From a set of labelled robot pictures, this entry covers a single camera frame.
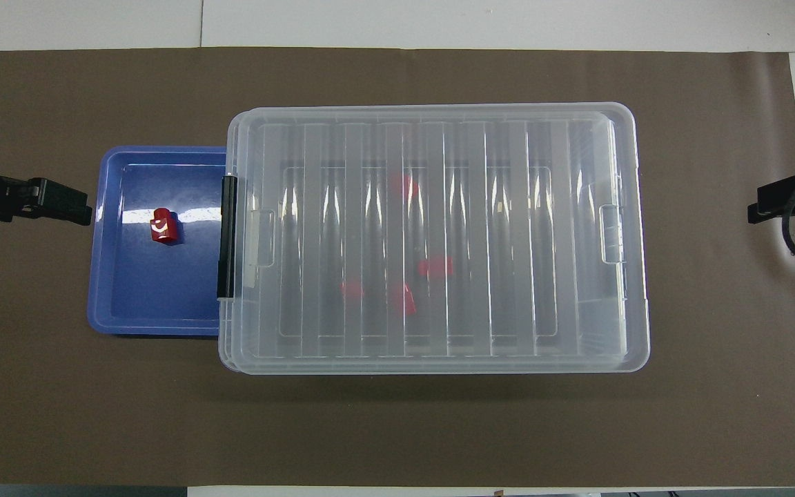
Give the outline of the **blue plastic tray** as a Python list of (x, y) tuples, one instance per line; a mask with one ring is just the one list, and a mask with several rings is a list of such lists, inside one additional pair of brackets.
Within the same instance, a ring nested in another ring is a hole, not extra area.
[[(222, 147), (120, 146), (102, 157), (86, 317), (100, 333), (214, 339)], [(154, 242), (149, 220), (168, 208), (181, 240)]]

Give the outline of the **black box latch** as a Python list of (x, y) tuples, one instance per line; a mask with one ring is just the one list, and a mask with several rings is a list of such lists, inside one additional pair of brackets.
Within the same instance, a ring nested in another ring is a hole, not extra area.
[(239, 180), (225, 174), (222, 181), (221, 229), (217, 267), (217, 298), (234, 297), (235, 280), (235, 233), (237, 187)]

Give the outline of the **brown paper table mat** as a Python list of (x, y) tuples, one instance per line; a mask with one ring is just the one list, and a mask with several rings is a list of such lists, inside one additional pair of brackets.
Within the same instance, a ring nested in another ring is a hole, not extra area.
[(86, 320), (92, 230), (0, 222), (0, 484), (795, 487), (795, 173), (777, 53), (0, 52), (0, 172), (94, 195), (120, 145), (262, 106), (617, 101), (638, 129), (651, 355), (625, 374), (248, 376)]

